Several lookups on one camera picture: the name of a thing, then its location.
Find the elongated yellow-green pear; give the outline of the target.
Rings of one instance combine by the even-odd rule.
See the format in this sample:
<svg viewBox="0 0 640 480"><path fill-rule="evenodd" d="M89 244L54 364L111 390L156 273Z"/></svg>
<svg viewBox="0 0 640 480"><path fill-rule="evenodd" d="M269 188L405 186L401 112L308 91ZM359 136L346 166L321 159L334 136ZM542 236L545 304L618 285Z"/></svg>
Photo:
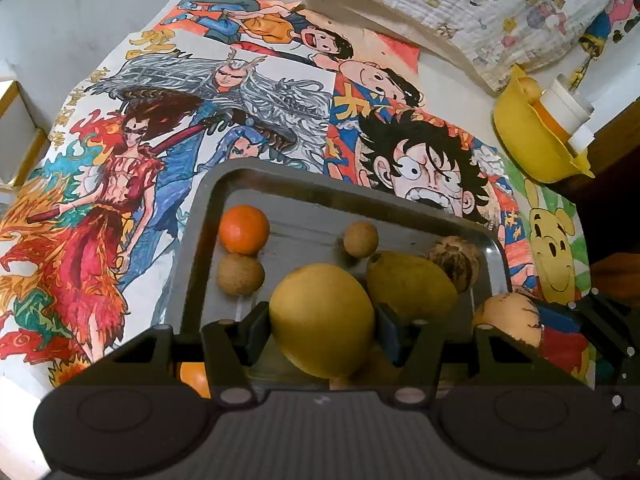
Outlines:
<svg viewBox="0 0 640 480"><path fill-rule="evenodd" d="M366 283L374 304L386 304L406 321L441 318L459 297L437 264L402 252L375 252L367 262Z"/></svg>

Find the small brown kiwi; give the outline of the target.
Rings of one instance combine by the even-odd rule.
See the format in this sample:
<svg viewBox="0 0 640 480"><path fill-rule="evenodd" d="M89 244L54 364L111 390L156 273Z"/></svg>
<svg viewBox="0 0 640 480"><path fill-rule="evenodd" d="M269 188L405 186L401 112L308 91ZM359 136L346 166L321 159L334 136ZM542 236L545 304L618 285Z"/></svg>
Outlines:
<svg viewBox="0 0 640 480"><path fill-rule="evenodd" d="M216 283L229 295L251 295L260 289L264 279L265 270L260 262L246 255L225 255L217 266Z"/></svg>

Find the round yellow pear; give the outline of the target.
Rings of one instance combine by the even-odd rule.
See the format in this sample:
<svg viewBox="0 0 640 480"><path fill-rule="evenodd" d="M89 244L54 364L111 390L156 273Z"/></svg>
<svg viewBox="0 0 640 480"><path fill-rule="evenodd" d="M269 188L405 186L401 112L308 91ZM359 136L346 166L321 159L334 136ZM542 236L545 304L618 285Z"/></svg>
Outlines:
<svg viewBox="0 0 640 480"><path fill-rule="evenodd" d="M339 266L311 263L288 274L269 299L272 336L304 373L352 374L366 359L374 309L360 283Z"/></svg>

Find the striped pepino melon front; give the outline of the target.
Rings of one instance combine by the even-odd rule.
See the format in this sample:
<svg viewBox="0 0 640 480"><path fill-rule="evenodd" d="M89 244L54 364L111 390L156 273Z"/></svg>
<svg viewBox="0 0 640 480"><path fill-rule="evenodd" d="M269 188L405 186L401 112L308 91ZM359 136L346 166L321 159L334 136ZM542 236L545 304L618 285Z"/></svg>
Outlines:
<svg viewBox="0 0 640 480"><path fill-rule="evenodd" d="M480 252L460 236L446 236L436 242L427 259L439 266L459 294L469 290L480 276Z"/></svg>

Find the striped pepino melon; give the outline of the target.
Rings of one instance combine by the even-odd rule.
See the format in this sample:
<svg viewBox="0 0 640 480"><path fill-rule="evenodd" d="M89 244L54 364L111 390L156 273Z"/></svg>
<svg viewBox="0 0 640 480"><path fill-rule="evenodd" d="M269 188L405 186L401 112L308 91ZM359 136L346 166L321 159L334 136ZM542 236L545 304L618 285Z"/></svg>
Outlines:
<svg viewBox="0 0 640 480"><path fill-rule="evenodd" d="M436 242L427 259L439 266L459 294L469 290L480 276L480 252L460 236L446 236Z"/></svg>
<svg viewBox="0 0 640 480"><path fill-rule="evenodd" d="M523 344L538 348L542 341L539 311L526 297L516 292L486 299L475 311L472 328L492 326Z"/></svg>

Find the striped pepino melon back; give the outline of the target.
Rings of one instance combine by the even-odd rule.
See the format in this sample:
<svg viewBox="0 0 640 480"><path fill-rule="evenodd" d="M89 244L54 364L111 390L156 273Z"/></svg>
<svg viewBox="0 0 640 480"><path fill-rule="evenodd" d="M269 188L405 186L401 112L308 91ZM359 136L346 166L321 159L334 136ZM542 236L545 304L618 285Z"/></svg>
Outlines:
<svg viewBox="0 0 640 480"><path fill-rule="evenodd" d="M492 326L523 344L538 348L542 341L539 311L526 297L516 292L486 299L475 311L472 328Z"/></svg>

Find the small orange tangerine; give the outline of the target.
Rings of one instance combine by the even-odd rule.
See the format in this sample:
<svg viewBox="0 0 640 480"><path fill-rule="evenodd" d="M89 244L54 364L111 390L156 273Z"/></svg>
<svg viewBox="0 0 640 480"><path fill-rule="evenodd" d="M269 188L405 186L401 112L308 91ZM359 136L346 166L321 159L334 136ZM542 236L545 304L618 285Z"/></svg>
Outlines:
<svg viewBox="0 0 640 480"><path fill-rule="evenodd" d="M267 243L270 224L261 210L250 205L238 205L222 215L218 234L228 252L254 256Z"/></svg>

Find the orange tangerine near edge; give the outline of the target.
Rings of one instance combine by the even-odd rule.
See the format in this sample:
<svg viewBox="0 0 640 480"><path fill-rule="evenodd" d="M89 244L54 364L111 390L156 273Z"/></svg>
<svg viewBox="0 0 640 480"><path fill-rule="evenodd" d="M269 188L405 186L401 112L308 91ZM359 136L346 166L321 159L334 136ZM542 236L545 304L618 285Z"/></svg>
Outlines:
<svg viewBox="0 0 640 480"><path fill-rule="evenodd" d="M179 366L179 378L202 398L210 398L206 367L203 362L182 362Z"/></svg>

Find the metal baking tray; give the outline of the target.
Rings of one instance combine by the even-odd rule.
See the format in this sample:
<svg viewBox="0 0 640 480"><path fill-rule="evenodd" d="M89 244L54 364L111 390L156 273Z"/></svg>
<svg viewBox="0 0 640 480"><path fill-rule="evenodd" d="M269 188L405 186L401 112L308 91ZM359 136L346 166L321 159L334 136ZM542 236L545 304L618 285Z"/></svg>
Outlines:
<svg viewBox="0 0 640 480"><path fill-rule="evenodd" d="M217 286L216 271L227 253L219 223L228 209L238 205L261 210L270 223L270 235L257 257L265 270L262 286L251 295L235 297ZM503 249L484 226L320 174L258 159L235 159L210 170L194 196L166 313L178 333L176 362L204 363L204 325L242 321L260 302L268 302L280 281L306 264L334 264L362 281L366 264L342 247L343 232L358 220L376 226L384 249L420 255L439 238L460 235L480 250L480 278L446 318L446 333L452 340L468 339L473 308L492 295L510 292ZM285 359L272 336L245 374L257 396L270 390L329 388L326 380Z"/></svg>

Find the small brown round fruit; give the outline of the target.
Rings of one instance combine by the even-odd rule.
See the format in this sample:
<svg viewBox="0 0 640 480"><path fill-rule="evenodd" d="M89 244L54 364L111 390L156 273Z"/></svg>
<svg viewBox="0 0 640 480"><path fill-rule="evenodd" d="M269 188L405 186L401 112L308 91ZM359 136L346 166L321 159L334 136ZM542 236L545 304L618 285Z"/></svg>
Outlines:
<svg viewBox="0 0 640 480"><path fill-rule="evenodd" d="M368 258L378 249L378 230L369 221L354 222L343 234L343 246L354 258Z"/></svg>

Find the colourful anime poster mat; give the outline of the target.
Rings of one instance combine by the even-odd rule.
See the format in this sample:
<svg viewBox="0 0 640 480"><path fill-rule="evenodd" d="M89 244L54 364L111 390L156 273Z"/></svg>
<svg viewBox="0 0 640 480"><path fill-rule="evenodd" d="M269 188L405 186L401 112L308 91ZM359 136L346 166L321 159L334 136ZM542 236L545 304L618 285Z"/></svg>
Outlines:
<svg viewBox="0 0 640 480"><path fill-rule="evenodd" d="M360 116L424 120L418 52L328 72L288 51L222 44L171 22L127 37L70 92L1 222L1 353L49 364L52 384L166 309L203 174L238 157L378 188Z"/></svg>

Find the yellow plastic bowl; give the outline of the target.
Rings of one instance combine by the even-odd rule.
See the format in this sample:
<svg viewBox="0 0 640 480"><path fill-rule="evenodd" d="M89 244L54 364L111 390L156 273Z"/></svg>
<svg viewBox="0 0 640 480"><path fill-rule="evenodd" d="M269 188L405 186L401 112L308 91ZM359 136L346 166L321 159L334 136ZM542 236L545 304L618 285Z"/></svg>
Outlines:
<svg viewBox="0 0 640 480"><path fill-rule="evenodd" d="M492 113L506 151L521 170L541 183L555 183L580 174L593 178L587 150L573 155L540 118L535 103L543 91L520 66L512 67L510 81Z"/></svg>

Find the white plastic cup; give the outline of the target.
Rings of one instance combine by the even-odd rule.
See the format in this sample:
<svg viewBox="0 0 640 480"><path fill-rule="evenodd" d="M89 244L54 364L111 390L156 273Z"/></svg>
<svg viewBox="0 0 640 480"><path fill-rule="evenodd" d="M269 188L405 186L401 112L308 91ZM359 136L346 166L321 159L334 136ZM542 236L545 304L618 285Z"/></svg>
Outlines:
<svg viewBox="0 0 640 480"><path fill-rule="evenodd" d="M594 140L593 132L586 126L594 108L570 88L564 75L555 77L535 105L544 124L573 155L582 154Z"/></svg>

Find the white box gold trim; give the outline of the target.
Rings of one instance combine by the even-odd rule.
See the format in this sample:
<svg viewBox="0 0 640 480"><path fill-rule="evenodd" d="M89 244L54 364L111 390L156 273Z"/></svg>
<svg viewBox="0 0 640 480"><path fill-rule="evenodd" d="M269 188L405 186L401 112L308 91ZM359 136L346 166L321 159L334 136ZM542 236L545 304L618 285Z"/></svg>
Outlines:
<svg viewBox="0 0 640 480"><path fill-rule="evenodd" d="M0 113L1 191L15 192L27 180L49 141L30 116L15 80L1 81Z"/></svg>

